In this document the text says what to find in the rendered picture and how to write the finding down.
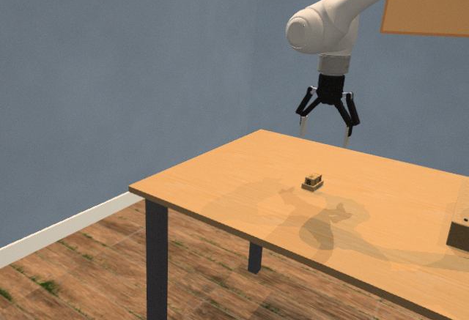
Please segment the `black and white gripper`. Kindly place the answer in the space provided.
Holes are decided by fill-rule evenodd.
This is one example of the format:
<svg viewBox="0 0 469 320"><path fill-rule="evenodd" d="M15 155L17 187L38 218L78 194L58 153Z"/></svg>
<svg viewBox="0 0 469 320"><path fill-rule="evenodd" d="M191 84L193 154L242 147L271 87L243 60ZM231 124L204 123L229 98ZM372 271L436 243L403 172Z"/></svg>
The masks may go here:
<svg viewBox="0 0 469 320"><path fill-rule="evenodd" d="M360 124L360 120L358 118L358 113L356 111L355 104L353 101L353 93L343 92L344 79L344 75L332 76L323 75L322 73L320 73L318 87L314 88L314 86L310 86L307 89L306 96L303 98L301 104L296 110L296 113L300 115L300 137L306 135L308 113L310 113L320 103L329 104L334 105L337 108L337 110L341 114L341 117L347 125L345 128L343 147L345 148L349 146L350 136L352 135L352 127ZM321 86L324 86L325 88ZM315 92L317 93L318 98L307 109L303 110ZM341 97L344 97L344 99L346 100L350 115L343 106Z"/></svg>

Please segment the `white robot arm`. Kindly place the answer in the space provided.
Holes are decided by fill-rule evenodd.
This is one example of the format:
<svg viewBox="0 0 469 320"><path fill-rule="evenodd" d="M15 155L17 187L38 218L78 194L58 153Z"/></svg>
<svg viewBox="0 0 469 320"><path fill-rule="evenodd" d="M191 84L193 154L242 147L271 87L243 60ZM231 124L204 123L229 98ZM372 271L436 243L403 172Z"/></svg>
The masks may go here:
<svg viewBox="0 0 469 320"><path fill-rule="evenodd" d="M291 17L286 27L289 44L300 53L319 53L317 70L323 75L347 74L359 14L378 1L321 0Z"/></svg>

